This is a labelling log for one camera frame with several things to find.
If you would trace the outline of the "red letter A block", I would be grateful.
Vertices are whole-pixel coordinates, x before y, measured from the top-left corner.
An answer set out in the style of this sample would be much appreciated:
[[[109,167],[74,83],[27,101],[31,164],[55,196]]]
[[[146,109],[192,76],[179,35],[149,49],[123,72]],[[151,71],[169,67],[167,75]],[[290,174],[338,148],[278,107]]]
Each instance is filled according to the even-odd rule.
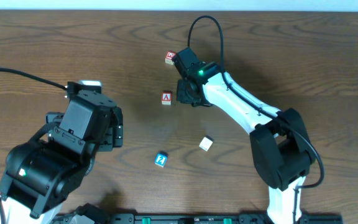
[[[162,93],[161,102],[163,105],[171,105],[172,103],[172,93],[169,91],[164,91]]]

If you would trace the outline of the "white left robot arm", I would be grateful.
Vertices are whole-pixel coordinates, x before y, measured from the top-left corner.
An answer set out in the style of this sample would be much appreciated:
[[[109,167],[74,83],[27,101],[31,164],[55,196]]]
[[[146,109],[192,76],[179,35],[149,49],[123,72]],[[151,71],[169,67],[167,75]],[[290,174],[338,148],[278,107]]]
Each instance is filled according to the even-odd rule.
[[[93,169],[96,154],[123,145],[123,115],[96,80],[68,82],[64,113],[6,157],[0,181],[0,223],[52,223],[69,194]]]

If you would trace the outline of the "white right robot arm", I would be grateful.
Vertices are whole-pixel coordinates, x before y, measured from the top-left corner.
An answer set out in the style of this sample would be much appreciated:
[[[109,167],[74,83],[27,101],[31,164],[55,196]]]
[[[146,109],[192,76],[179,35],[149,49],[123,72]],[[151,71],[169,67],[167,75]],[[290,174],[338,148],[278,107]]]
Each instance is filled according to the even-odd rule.
[[[314,162],[320,162],[305,124],[293,108],[282,111],[260,101],[237,84],[222,66],[200,61],[189,47],[173,64],[181,78],[177,100],[191,106],[217,106],[250,137],[252,159],[268,185],[267,215],[273,223],[298,223],[300,193]]]

